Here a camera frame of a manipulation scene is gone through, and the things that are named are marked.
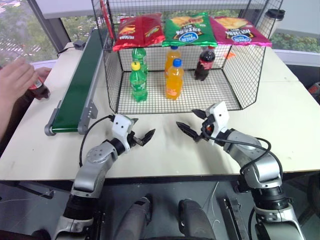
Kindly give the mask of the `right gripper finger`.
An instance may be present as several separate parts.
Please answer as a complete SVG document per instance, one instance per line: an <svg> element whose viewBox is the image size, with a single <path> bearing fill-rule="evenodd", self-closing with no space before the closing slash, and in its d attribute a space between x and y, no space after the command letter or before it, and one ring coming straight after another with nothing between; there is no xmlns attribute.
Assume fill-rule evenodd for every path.
<svg viewBox="0 0 320 240"><path fill-rule="evenodd" d="M201 110L201 109L192 109L191 110L198 118L201 118L201 119L206 119L207 118L207 114L204 110Z"/></svg>
<svg viewBox="0 0 320 240"><path fill-rule="evenodd" d="M184 134L191 137L196 143L201 140L201 135L198 135L189 125L179 121L176 122L176 125Z"/></svg>

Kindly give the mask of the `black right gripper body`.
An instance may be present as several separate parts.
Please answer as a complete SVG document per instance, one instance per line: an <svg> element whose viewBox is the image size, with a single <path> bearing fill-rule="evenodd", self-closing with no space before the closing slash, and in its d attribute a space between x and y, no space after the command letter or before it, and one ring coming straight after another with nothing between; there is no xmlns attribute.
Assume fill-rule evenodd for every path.
<svg viewBox="0 0 320 240"><path fill-rule="evenodd" d="M214 131L214 123L215 123L215 117L213 114L210 114L209 116L205 116L204 114L201 114L199 116L201 119L204 120L202 123L202 127L200 129L200 137L210 137Z"/></svg>

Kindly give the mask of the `person's bare hand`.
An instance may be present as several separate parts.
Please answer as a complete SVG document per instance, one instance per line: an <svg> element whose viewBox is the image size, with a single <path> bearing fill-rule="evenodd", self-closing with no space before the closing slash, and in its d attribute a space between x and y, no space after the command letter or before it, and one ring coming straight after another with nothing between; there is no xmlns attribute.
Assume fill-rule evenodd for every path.
<svg viewBox="0 0 320 240"><path fill-rule="evenodd" d="M34 69L22 57L7 64L0 70L0 110L6 112L12 109L16 100L35 84L39 77L46 79L51 70L48 67Z"/></svg>

